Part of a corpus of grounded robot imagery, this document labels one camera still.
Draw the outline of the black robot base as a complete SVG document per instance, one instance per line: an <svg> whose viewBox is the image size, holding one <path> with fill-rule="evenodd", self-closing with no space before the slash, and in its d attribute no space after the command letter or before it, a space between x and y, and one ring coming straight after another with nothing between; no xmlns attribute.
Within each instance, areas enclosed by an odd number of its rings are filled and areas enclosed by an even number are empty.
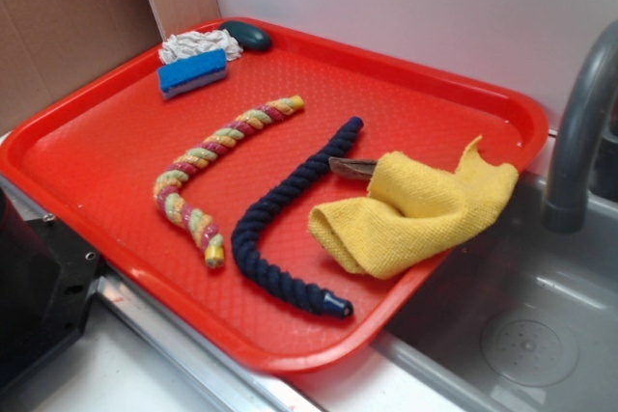
<svg viewBox="0 0 618 412"><path fill-rule="evenodd" d="M83 335L103 260L59 219L25 220L1 194L1 392Z"/></svg>

